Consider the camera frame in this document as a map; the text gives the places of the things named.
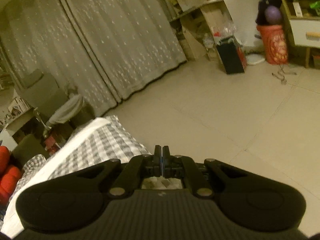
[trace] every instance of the table leg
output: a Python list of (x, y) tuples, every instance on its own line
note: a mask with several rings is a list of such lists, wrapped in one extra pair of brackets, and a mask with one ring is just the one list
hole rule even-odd
[(307, 47), (307, 52), (306, 52), (306, 68), (309, 68), (309, 61), (310, 61), (310, 47)]

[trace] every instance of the wall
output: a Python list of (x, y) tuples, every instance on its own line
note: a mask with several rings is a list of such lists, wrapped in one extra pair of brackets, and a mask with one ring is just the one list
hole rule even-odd
[(224, 0), (229, 13), (239, 30), (239, 38), (246, 47), (262, 47), (262, 41), (254, 37), (256, 33), (255, 19), (258, 13), (259, 0)]

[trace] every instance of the ribbed black surface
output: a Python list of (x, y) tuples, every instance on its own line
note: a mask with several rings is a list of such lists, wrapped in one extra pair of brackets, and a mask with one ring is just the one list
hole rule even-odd
[(275, 240), (307, 239), (297, 229), (280, 233), (242, 228), (215, 202), (200, 200), (188, 190), (136, 190), (128, 199), (112, 201), (98, 220), (78, 231), (48, 235), (23, 231), (16, 239), (112, 240)]

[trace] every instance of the purple ball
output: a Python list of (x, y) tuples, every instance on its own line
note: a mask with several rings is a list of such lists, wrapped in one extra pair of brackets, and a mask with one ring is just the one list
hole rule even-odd
[(280, 25), (283, 21), (280, 9), (273, 5), (268, 6), (264, 15), (266, 16), (267, 22), (271, 25)]

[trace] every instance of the wooden drawer handle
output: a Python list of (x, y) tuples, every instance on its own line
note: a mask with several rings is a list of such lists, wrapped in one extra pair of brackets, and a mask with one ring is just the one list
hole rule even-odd
[(320, 33), (307, 32), (306, 36), (314, 37), (314, 38), (320, 38)]

